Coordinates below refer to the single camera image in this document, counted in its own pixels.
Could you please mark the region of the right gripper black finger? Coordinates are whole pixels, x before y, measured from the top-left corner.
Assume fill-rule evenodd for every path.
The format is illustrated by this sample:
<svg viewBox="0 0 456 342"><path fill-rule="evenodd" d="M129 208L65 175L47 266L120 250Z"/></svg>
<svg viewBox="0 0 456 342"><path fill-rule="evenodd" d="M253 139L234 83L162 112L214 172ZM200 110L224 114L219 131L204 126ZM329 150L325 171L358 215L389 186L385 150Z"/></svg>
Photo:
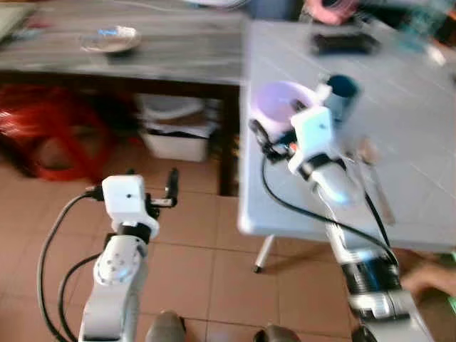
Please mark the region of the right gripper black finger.
<svg viewBox="0 0 456 342"><path fill-rule="evenodd" d="M264 126L256 118L248 121L249 130L254 135L254 139L261 149L271 149L271 139Z"/></svg>

